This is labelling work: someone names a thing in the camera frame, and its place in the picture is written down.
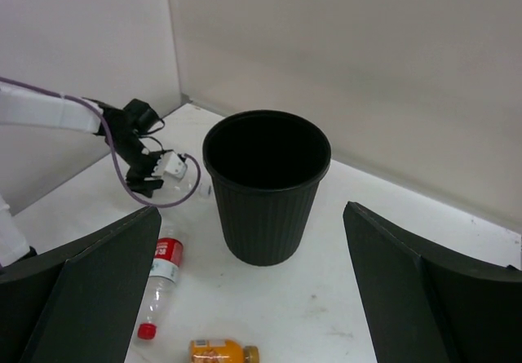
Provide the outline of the clear unlabelled plastic bottle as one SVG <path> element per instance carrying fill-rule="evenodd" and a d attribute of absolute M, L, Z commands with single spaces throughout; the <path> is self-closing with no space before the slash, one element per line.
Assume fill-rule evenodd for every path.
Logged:
<path fill-rule="evenodd" d="M 209 201 L 213 195 L 213 188 L 208 179 L 197 178 L 186 175 L 178 179 L 173 175 L 166 175 L 164 184 L 160 189 L 160 197 L 166 202 L 175 202 L 185 199 L 186 201 Z"/>

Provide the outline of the red label plastic bottle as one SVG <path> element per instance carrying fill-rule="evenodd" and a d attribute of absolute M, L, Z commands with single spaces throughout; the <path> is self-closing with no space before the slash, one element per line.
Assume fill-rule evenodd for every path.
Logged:
<path fill-rule="evenodd" d="M 161 227 L 136 322 L 136 337 L 152 341 L 174 301 L 186 235 L 174 225 Z"/>

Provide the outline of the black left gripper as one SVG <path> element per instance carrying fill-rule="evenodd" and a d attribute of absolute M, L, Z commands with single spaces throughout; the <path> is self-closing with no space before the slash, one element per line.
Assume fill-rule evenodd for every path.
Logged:
<path fill-rule="evenodd" d="M 161 122 L 156 111 L 146 102 L 133 99 L 123 109 L 96 101 L 108 124 L 115 152 L 128 164 L 126 184 L 133 193 L 152 197 L 161 189 L 167 163 L 167 151 L 147 151 L 141 142 L 152 127 Z"/>

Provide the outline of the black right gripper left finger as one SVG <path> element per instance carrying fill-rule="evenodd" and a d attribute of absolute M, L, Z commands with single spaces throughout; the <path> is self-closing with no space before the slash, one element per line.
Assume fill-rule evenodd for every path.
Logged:
<path fill-rule="evenodd" d="M 3 362 L 123 362 L 161 215 L 144 207 L 1 271 Z"/>

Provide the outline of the orange juice bottle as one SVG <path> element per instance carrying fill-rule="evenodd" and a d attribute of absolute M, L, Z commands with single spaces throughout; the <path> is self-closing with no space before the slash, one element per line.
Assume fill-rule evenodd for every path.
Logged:
<path fill-rule="evenodd" d="M 242 346 L 231 339 L 197 339 L 189 344 L 192 363 L 259 363 L 256 346 Z"/>

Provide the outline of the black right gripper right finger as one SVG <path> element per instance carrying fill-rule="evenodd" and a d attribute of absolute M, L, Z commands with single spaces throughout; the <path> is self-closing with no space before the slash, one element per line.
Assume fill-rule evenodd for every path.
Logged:
<path fill-rule="evenodd" d="M 519 362 L 521 271 L 348 202 L 347 246 L 379 362 Z"/>

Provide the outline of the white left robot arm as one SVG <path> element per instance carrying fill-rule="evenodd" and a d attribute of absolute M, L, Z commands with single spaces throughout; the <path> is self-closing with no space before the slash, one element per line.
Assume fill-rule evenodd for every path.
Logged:
<path fill-rule="evenodd" d="M 117 108 L 98 100 L 47 91 L 22 82 L 1 80 L 1 265 L 29 252 L 14 215 L 71 178 L 108 145 L 126 174 L 117 177 L 161 184 L 170 151 L 153 151 L 144 139 L 162 121 L 147 103 L 132 100 Z"/>

